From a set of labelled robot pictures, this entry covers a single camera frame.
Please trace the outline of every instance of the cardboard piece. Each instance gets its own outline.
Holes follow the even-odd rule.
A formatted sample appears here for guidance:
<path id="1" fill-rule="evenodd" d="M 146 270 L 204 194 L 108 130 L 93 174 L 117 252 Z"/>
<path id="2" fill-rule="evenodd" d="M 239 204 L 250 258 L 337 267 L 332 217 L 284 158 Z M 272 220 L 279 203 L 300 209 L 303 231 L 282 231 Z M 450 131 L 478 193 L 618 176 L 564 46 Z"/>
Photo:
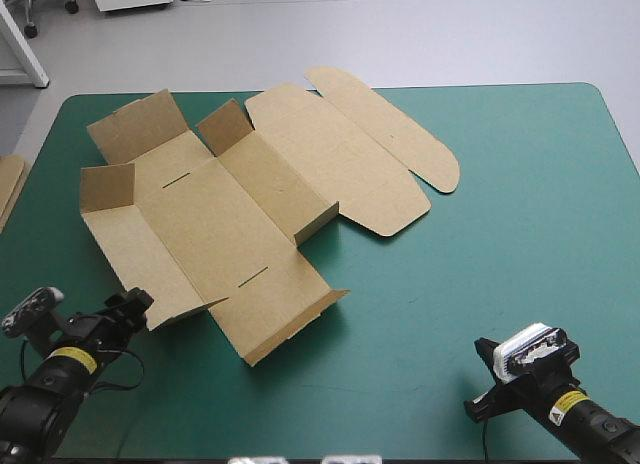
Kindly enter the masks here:
<path id="1" fill-rule="evenodd" d="M 429 131 L 348 72 L 314 67 L 305 73 L 318 92 L 408 169 L 440 192 L 453 192 L 460 166 Z"/>
<path id="2" fill-rule="evenodd" d="M 29 167 L 17 155 L 0 156 L 0 232 L 9 220 L 20 191 L 29 175 Z"/>
<path id="3" fill-rule="evenodd" d="M 246 107 L 264 140 L 343 216 L 391 236 L 430 209 L 407 167 L 325 99 L 283 84 Z"/>
<path id="4" fill-rule="evenodd" d="M 82 170 L 80 210 L 123 286 L 154 297 L 150 329 L 209 308 L 255 365 L 346 294 L 296 248 L 338 205 L 249 130 L 237 104 L 199 127 L 218 157 L 168 91 L 89 126 L 111 165 Z"/>

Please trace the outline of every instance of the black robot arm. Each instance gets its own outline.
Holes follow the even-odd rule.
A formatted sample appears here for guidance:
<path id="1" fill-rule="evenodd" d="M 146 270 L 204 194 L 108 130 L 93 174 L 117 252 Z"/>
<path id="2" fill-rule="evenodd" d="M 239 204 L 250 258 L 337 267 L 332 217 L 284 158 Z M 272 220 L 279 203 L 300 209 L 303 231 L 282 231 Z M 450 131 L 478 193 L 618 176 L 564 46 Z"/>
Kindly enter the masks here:
<path id="1" fill-rule="evenodd" d="M 502 344 L 481 338 L 475 345 L 496 385 L 465 402 L 474 422 L 522 409 L 584 464 L 640 463 L 640 428 L 579 387 L 571 364 L 580 351 L 562 329 L 534 324 Z"/>
<path id="2" fill-rule="evenodd" d="M 0 391 L 0 464 L 38 464 L 55 453 L 102 372 L 145 326 L 153 302 L 135 288 L 109 298 L 103 310 L 65 320 L 53 310 L 62 298 L 40 288 L 2 321 L 8 337 L 25 335 L 44 360 L 21 386 Z"/>

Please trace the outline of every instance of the cardboard flap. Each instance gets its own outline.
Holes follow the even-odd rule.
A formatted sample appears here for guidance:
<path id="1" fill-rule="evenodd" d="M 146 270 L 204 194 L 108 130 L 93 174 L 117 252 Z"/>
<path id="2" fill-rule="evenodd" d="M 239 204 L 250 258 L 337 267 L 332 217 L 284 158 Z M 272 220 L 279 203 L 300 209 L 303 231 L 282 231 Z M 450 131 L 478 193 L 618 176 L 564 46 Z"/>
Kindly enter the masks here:
<path id="1" fill-rule="evenodd" d="M 338 215 L 338 204 L 322 198 L 256 131 L 219 160 L 296 245 Z"/>
<path id="2" fill-rule="evenodd" d="M 315 67 L 305 76 L 327 101 L 408 169 L 440 192 L 453 192 L 460 167 L 453 153 L 426 129 L 351 74 Z"/>
<path id="3" fill-rule="evenodd" d="M 133 204 L 134 164 L 85 167 L 80 171 L 80 212 Z"/>
<path id="4" fill-rule="evenodd" d="M 211 314 L 238 354 L 254 365 L 346 292 L 333 291 L 295 253 L 211 308 Z"/>
<path id="5" fill-rule="evenodd" d="M 28 166 L 18 155 L 0 156 L 0 232 L 27 180 Z"/>
<path id="6" fill-rule="evenodd" d="M 109 164 L 129 162 L 188 129 L 166 89 L 134 101 L 87 127 Z"/>
<path id="7" fill-rule="evenodd" d="M 216 156 L 253 132 L 253 127 L 235 99 L 209 114 L 196 126 L 207 147 Z"/>
<path id="8" fill-rule="evenodd" d="M 125 289 L 140 287 L 153 296 L 146 313 L 149 329 L 217 302 L 200 298 L 136 206 L 89 212 L 82 217 Z"/>
<path id="9" fill-rule="evenodd" d="M 263 138 L 343 216 L 391 236 L 430 209 L 407 168 L 323 98 L 284 84 L 246 106 Z"/>

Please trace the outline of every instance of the chair wheel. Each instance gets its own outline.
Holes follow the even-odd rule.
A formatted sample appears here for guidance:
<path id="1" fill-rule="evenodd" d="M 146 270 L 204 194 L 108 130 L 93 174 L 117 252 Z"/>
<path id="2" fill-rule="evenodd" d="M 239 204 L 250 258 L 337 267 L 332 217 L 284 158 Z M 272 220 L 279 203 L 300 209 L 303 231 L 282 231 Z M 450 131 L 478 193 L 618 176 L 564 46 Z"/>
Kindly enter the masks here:
<path id="1" fill-rule="evenodd" d="M 69 14 L 75 14 L 80 9 L 76 1 L 69 1 L 64 5 L 64 8 Z"/>
<path id="2" fill-rule="evenodd" d="M 38 35 L 38 28 L 34 24 L 27 24 L 24 26 L 24 35 L 29 39 L 33 39 Z"/>

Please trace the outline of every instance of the green table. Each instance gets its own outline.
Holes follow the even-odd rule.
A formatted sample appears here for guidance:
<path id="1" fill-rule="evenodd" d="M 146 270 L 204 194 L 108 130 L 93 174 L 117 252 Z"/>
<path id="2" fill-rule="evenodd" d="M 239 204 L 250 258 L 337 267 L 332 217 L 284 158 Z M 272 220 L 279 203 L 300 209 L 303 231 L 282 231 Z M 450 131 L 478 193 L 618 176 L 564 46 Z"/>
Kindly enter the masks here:
<path id="1" fill-rule="evenodd" d="M 395 238 L 340 218 L 307 242 L 352 293 L 254 369 L 206 313 L 138 336 L 143 387 L 87 401 L 61 456 L 480 458 L 462 401 L 491 382 L 473 341 L 536 321 L 580 344 L 575 371 L 594 399 L 640 421 L 640 180 L 597 89 L 380 92 L 455 152 L 458 190 L 421 183 L 433 209 Z M 253 94 L 176 98 L 193 125 Z M 0 235 L 0 311 L 42 285 L 66 292 L 65 314 L 119 290 L 78 212 L 79 169 L 103 164 L 85 126 L 140 96 L 62 106 Z M 18 348 L 2 341 L 2 384 L 19 382 Z M 109 375 L 135 370 L 122 361 Z M 495 458 L 570 457 L 522 412 L 492 421 L 489 443 Z"/>

